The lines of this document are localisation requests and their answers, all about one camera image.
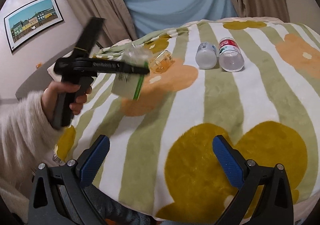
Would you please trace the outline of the white fluffy sleeve forearm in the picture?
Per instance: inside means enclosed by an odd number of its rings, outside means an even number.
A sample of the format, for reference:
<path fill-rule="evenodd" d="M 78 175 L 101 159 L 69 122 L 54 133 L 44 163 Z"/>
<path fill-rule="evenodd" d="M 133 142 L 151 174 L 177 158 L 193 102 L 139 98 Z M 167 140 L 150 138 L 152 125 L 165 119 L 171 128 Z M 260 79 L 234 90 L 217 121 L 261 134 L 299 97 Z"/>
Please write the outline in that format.
<path fill-rule="evenodd" d="M 24 224 L 29 200 L 16 189 L 46 153 L 53 150 L 62 130 L 52 128 L 41 105 L 41 91 L 31 92 L 1 117 L 1 197 Z"/>

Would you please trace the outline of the left hand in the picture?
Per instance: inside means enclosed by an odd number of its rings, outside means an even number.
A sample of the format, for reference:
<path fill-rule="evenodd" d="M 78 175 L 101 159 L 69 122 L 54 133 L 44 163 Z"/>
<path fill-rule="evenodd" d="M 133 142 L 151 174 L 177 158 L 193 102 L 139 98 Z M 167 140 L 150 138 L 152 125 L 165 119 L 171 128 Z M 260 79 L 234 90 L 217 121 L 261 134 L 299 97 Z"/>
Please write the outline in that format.
<path fill-rule="evenodd" d="M 67 116 L 70 113 L 79 115 L 91 92 L 91 85 L 84 91 L 80 85 L 52 81 L 41 96 L 42 109 L 48 122 L 54 124 L 60 121 L 64 111 Z"/>

